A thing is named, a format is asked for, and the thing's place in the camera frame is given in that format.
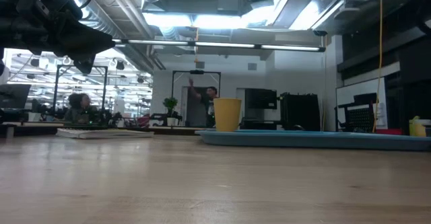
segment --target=person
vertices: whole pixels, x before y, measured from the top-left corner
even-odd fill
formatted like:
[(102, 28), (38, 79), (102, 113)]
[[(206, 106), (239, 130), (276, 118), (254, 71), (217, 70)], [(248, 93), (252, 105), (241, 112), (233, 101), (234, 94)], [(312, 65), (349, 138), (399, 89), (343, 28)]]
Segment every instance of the person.
[(189, 79), (189, 85), (192, 95), (205, 106), (205, 111), (207, 112), (206, 127), (214, 127), (216, 125), (216, 119), (214, 117), (214, 99), (218, 98), (217, 88), (212, 86), (208, 87), (207, 93), (205, 95), (201, 95), (196, 92), (196, 89), (193, 86), (193, 79), (191, 78)]
[(92, 108), (90, 106), (91, 100), (88, 94), (71, 94), (69, 96), (69, 104), (71, 108), (65, 114), (65, 121), (74, 124), (89, 123), (89, 116), (86, 112)]

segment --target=potted plant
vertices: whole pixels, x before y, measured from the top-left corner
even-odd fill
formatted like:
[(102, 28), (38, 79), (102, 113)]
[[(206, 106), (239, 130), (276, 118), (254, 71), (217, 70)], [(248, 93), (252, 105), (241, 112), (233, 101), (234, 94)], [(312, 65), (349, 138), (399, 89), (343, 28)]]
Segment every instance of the potted plant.
[(174, 126), (175, 125), (175, 118), (172, 117), (172, 115), (174, 114), (174, 109), (175, 106), (178, 104), (178, 100), (175, 99), (174, 97), (171, 98), (166, 98), (163, 101), (163, 105), (164, 107), (166, 107), (166, 109), (168, 109), (168, 126)]

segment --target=whiteboard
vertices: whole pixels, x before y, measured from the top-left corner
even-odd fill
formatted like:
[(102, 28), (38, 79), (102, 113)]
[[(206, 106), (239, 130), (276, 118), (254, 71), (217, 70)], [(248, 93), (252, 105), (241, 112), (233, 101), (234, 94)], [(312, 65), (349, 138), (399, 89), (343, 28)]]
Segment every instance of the whiteboard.
[[(364, 81), (361, 83), (356, 83), (353, 85), (340, 87), (337, 89), (337, 106), (354, 103), (355, 99), (354, 96), (360, 95), (360, 94), (371, 94), (376, 93), (377, 94), (377, 85), (378, 85), (378, 79), (372, 79), (369, 81)], [(386, 109), (386, 92), (385, 92), (385, 78), (381, 77), (380, 79), (380, 87), (378, 92), (378, 101), (379, 101), (379, 109), (378, 109), (378, 115), (379, 120), (377, 122), (377, 129), (388, 129), (388, 119), (387, 119), (387, 109)], [(355, 108), (363, 108), (366, 106), (356, 106)], [(376, 104), (373, 105), (374, 112), (376, 112)], [(345, 122), (345, 114), (343, 108), (338, 108), (338, 120), (342, 123)]]

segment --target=green plant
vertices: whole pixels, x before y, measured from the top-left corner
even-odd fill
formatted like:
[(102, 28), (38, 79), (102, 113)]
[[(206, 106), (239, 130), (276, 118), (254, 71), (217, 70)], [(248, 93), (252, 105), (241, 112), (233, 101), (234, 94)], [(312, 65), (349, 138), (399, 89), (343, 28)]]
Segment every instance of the green plant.
[(177, 104), (178, 104), (178, 100), (175, 99), (174, 97), (164, 99), (163, 105), (168, 109), (169, 116), (172, 116), (172, 114), (174, 113), (174, 108)]

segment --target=wooden table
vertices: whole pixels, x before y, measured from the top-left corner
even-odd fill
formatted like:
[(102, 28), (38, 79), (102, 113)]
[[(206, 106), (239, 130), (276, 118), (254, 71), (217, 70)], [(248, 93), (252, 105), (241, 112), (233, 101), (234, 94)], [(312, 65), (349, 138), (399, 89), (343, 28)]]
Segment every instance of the wooden table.
[(1, 224), (431, 223), (431, 155), (198, 137), (0, 144)]

